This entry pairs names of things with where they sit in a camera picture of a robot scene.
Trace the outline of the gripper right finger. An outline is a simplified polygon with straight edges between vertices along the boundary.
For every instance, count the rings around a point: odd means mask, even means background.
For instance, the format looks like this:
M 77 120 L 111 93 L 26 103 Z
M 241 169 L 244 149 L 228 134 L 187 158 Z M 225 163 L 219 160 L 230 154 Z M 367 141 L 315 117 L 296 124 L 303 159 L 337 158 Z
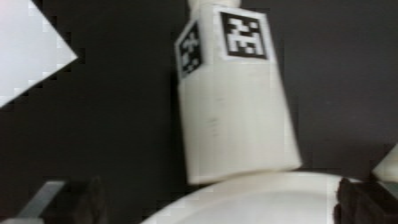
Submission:
M 398 183 L 340 181 L 335 224 L 398 224 Z

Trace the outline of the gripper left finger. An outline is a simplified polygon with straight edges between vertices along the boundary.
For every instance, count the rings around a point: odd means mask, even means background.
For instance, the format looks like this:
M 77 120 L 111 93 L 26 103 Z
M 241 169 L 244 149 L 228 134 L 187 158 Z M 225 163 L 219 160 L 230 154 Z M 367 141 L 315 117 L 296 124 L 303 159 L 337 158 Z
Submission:
M 17 217 L 40 219 L 43 224 L 107 224 L 102 179 L 49 180 Z

